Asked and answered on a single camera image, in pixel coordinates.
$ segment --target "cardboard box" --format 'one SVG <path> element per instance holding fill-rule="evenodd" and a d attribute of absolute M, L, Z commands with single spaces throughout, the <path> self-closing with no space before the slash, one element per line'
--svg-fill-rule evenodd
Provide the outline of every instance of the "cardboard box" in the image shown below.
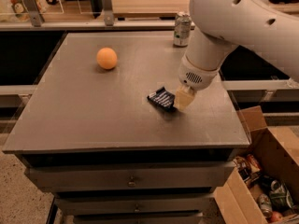
<path fill-rule="evenodd" d="M 289 127 L 268 128 L 259 106 L 241 110 L 239 117 L 250 133 L 251 142 L 248 150 L 238 155 L 252 153 L 263 172 L 285 182 L 293 202 L 299 204 L 299 138 Z M 260 194 L 256 186 L 247 188 L 235 168 L 225 185 L 216 188 L 214 196 L 227 224 L 264 224 L 268 222 L 256 203 Z M 275 223 L 298 224 L 299 216 L 288 216 Z"/>

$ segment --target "drawer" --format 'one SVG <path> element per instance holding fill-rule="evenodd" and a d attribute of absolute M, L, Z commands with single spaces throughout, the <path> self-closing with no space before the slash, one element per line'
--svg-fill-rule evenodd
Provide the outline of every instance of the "drawer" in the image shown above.
<path fill-rule="evenodd" d="M 138 195 L 125 197 L 92 197 L 56 199 L 65 215 L 98 215 L 115 213 L 202 212 L 213 201 L 213 194 Z"/>
<path fill-rule="evenodd" d="M 198 224 L 202 214 L 160 214 L 145 216 L 75 217 L 74 224 Z"/>
<path fill-rule="evenodd" d="M 28 168 L 25 173 L 43 191 L 65 192 L 218 187 L 233 168 L 229 161 Z"/>

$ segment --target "screw hole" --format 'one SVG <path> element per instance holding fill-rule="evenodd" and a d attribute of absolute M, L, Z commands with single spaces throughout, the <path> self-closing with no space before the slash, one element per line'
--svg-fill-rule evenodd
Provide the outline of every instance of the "screw hole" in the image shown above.
<path fill-rule="evenodd" d="M 234 1 L 233 1 L 233 6 L 238 5 L 241 1 L 242 1 L 242 0 L 234 0 Z"/>
<path fill-rule="evenodd" d="M 266 22 L 266 25 L 271 26 L 275 21 L 276 21 L 276 19 L 269 19 L 269 20 Z"/>

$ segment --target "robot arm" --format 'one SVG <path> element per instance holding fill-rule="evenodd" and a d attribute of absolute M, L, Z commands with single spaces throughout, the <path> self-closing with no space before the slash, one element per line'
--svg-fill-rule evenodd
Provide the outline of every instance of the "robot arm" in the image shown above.
<path fill-rule="evenodd" d="M 299 19 L 270 8 L 267 1 L 190 1 L 196 27 L 179 68 L 177 108 L 187 106 L 196 91 L 209 86 L 239 45 L 299 80 Z"/>

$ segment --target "vent slot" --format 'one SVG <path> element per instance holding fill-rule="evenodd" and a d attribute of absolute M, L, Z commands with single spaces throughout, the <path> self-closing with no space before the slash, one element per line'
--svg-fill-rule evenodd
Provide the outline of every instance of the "vent slot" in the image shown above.
<path fill-rule="evenodd" d="M 186 73 L 186 77 L 187 77 L 187 79 L 188 79 L 190 82 L 193 82 L 193 83 L 195 83 L 195 84 L 198 84 L 198 83 L 200 83 L 200 82 L 203 81 L 201 77 L 197 76 L 197 75 L 196 75 L 195 73 L 193 73 L 193 72 L 188 72 L 188 73 Z"/>

